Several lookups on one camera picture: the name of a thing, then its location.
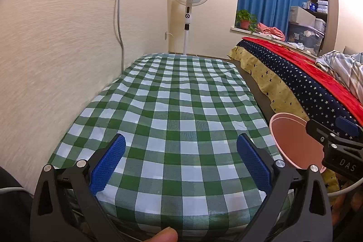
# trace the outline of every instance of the blue gripper pad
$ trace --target blue gripper pad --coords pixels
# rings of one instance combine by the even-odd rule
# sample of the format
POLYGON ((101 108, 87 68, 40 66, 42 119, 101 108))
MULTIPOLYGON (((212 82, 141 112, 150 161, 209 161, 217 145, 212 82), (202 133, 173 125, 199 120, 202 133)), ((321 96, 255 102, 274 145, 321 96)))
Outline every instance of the blue gripper pad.
POLYGON ((271 185, 271 171, 266 164, 262 161, 248 136, 243 133, 237 138, 237 152, 241 156, 243 163, 246 165, 253 181, 260 191, 269 194, 272 190, 271 185))
POLYGON ((105 189, 112 173, 115 171, 117 164, 125 153, 125 149, 126 140, 123 135, 120 135, 92 170, 89 188, 93 196, 96 196, 97 192, 105 189))
POLYGON ((335 125, 352 137, 359 136, 358 126, 356 126, 353 122, 350 122, 349 120, 343 118, 342 116, 339 116, 335 120, 335 125))

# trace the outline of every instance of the bed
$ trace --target bed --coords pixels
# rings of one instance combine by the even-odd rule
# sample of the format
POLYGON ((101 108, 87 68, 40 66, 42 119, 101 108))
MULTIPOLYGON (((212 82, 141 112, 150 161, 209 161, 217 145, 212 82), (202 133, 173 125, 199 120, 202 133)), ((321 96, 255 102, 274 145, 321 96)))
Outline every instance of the bed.
POLYGON ((49 163, 72 166, 121 133, 125 155, 97 198, 123 232, 142 240, 172 226, 184 240, 231 241, 265 197, 237 153, 242 132, 281 158, 233 64, 146 55, 88 104, 49 163))
POLYGON ((340 137, 357 140, 335 126, 335 118, 342 116, 363 125, 362 105, 310 59, 281 45, 248 37, 229 56, 253 77, 273 112, 315 119, 340 137))

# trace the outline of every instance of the navy star-patterned fabric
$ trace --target navy star-patterned fabric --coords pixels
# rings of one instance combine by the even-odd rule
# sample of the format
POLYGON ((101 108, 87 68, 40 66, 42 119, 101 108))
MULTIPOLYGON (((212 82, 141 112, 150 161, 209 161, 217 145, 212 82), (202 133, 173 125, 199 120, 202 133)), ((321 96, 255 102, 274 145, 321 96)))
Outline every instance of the navy star-patterned fabric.
POLYGON ((342 138, 358 140, 335 125, 335 119, 339 116, 354 124, 356 124, 356 120, 320 83, 294 64, 259 44, 241 40, 237 46, 245 48, 275 72, 293 92, 309 118, 326 126, 342 138))

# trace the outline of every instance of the potted plant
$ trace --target potted plant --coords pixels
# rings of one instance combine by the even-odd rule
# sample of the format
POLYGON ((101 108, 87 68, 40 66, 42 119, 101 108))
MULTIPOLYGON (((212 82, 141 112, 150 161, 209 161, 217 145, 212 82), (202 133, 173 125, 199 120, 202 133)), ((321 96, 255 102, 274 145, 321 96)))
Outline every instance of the potted plant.
POLYGON ((250 14, 249 11, 239 10, 235 14, 235 20, 240 23, 240 28, 249 31, 255 31, 257 18, 250 14))

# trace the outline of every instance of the screw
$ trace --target screw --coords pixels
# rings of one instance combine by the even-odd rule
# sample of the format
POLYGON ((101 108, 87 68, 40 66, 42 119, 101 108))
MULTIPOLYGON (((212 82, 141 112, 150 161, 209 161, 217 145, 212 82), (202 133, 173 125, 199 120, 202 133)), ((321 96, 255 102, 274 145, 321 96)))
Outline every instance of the screw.
POLYGON ((85 167, 86 166, 86 164, 87 164, 87 162, 85 161, 85 160, 79 160, 78 162, 77 162, 77 166, 78 167, 85 167))
POLYGON ((46 166, 43 167, 44 171, 50 171, 52 168, 52 166, 50 164, 47 164, 46 166))
POLYGON ((277 167, 285 167, 285 162, 283 162, 282 160, 277 160, 275 163, 277 167))
POLYGON ((311 169, 313 172, 318 172, 318 171, 319 171, 319 168, 318 168, 316 165, 312 165, 312 166, 310 166, 310 169, 311 169))

